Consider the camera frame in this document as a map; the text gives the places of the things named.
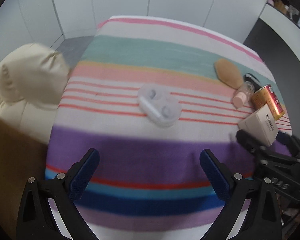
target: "pink bottle cap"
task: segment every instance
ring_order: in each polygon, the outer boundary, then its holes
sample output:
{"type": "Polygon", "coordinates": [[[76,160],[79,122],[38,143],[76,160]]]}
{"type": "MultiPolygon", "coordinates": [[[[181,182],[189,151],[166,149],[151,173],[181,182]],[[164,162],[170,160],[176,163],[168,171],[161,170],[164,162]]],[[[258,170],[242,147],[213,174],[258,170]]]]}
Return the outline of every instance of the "pink bottle cap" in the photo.
{"type": "Polygon", "coordinates": [[[234,96],[232,102],[236,108],[243,107],[243,105],[247,102],[247,95],[243,92],[239,92],[234,96]]]}

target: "blue gripper pad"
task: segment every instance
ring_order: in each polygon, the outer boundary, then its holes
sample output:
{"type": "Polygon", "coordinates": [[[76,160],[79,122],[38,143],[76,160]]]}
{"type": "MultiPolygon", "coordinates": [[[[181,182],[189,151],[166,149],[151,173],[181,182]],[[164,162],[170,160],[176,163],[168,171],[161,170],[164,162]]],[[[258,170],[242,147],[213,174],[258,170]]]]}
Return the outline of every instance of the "blue gripper pad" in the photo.
{"type": "Polygon", "coordinates": [[[81,198],[99,162],[99,152],[93,150],[69,183],[68,197],[72,202],[81,198]]]}
{"type": "Polygon", "coordinates": [[[231,198],[230,185],[206,150],[203,150],[200,154],[200,165],[207,175],[218,198],[227,203],[231,198]]]}
{"type": "Polygon", "coordinates": [[[275,139],[281,144],[286,145],[289,142],[290,136],[286,133],[279,131],[275,139]]]}

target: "white puffer jacket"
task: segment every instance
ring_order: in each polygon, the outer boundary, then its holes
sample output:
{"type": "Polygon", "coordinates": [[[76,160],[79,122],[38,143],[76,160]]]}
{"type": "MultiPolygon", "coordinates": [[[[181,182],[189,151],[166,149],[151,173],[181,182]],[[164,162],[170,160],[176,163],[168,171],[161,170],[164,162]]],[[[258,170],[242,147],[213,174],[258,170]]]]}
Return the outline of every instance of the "white puffer jacket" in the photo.
{"type": "Polygon", "coordinates": [[[69,67],[61,53],[31,43],[0,62],[0,119],[48,143],[69,67]]]}

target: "makeup sponge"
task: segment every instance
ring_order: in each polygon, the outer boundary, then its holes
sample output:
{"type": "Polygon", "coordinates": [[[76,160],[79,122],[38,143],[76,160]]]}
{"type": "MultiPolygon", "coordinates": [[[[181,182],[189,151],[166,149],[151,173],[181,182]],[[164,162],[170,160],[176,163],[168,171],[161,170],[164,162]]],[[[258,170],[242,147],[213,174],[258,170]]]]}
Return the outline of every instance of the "makeup sponge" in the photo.
{"type": "Polygon", "coordinates": [[[214,63],[214,68],[219,80],[229,87],[238,89],[243,84],[243,78],[238,67],[229,60],[224,58],[217,60],[214,63]]]}

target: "clear bottle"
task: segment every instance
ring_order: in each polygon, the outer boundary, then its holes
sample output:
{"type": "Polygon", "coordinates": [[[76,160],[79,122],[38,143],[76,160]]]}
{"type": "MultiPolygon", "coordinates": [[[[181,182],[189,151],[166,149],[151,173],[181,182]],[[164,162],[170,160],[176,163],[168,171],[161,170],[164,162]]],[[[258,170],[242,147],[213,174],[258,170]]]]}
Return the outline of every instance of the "clear bottle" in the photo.
{"type": "Polygon", "coordinates": [[[253,93],[254,85],[249,81],[245,81],[235,93],[232,103],[236,108],[243,107],[250,100],[253,93]]]}

